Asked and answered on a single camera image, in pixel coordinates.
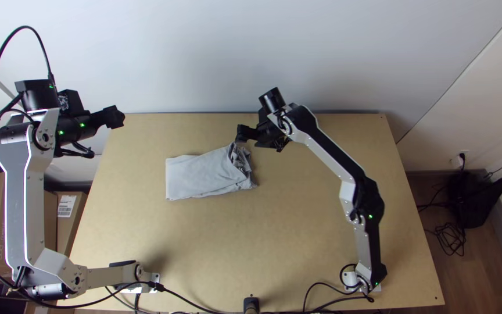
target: robotic arm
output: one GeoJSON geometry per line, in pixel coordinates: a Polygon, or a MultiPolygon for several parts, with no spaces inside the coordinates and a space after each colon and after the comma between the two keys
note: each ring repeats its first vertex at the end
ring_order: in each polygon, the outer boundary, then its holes
{"type": "MultiPolygon", "coordinates": [[[[13,281],[40,300],[74,298],[87,289],[121,288],[136,281],[158,283],[160,274],[145,272],[136,261],[89,269],[44,244],[44,171],[54,156],[70,152],[62,146],[75,146],[102,125],[121,127],[125,115],[115,106],[90,113],[76,91],[58,93],[51,80],[20,81],[16,87],[29,119],[24,122],[24,116],[15,115],[0,128],[0,165],[6,180],[5,253],[13,281]]],[[[157,291],[134,284],[122,292],[157,291]]]]}
{"type": "Polygon", "coordinates": [[[255,146],[281,152],[289,141],[306,145],[341,180],[340,202],[347,221],[354,226],[359,261],[353,272],[341,273],[347,286],[361,283],[360,291],[368,294],[385,278],[381,263],[379,223],[385,204],[377,184],[363,169],[334,143],[321,129],[317,118],[305,106],[286,105],[278,88],[259,97],[259,123],[256,129],[238,125],[236,141],[255,140],[255,146]]]}

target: wooden table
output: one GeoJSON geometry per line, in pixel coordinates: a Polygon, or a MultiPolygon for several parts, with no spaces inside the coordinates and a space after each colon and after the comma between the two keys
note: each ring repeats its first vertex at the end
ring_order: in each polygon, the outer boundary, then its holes
{"type": "MultiPolygon", "coordinates": [[[[388,275],[374,303],[353,300],[331,309],[444,304],[435,266],[404,169],[384,115],[317,115],[320,127],[374,179],[385,201],[382,261],[388,275]]],[[[341,287],[339,271],[357,262],[353,228],[338,199],[339,179],[304,145],[252,152],[254,190],[166,201],[165,159],[228,145],[237,124],[257,115],[134,114],[112,131],[81,220],[71,259],[106,267],[136,259],[161,282],[197,303],[240,312],[253,294],[263,311],[301,310],[310,284],[341,287]]],[[[104,297],[89,290],[60,304],[104,297]]],[[[308,308],[341,297],[316,287],[308,308]]],[[[148,311],[197,311],[171,295],[144,294],[148,311]]],[[[126,310],[113,298],[94,309],[126,310]]]]}

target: barcode label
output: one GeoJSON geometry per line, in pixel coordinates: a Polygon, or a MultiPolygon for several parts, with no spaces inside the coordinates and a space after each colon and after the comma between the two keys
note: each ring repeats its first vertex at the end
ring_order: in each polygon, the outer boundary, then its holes
{"type": "Polygon", "coordinates": [[[71,217],[71,213],[73,212],[73,206],[75,205],[75,201],[77,197],[75,195],[64,195],[59,200],[58,206],[58,217],[71,217]]]}

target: folded shirt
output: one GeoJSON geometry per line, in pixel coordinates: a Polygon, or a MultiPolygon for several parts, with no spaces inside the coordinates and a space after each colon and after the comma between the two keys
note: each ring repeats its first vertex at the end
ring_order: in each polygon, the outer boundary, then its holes
{"type": "Polygon", "coordinates": [[[166,159],[166,199],[207,197],[257,187],[251,153],[235,142],[203,155],[166,159]]]}

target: electrical outlet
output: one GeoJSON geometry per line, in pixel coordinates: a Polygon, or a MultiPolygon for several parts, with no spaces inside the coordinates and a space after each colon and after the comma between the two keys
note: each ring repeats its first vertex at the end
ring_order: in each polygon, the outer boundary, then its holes
{"type": "Polygon", "coordinates": [[[453,169],[462,168],[462,166],[466,163],[466,160],[468,159],[468,153],[469,150],[463,149],[459,151],[455,157],[449,160],[450,164],[453,166],[453,169]],[[462,159],[462,157],[460,157],[460,154],[464,154],[464,160],[462,159]]]}

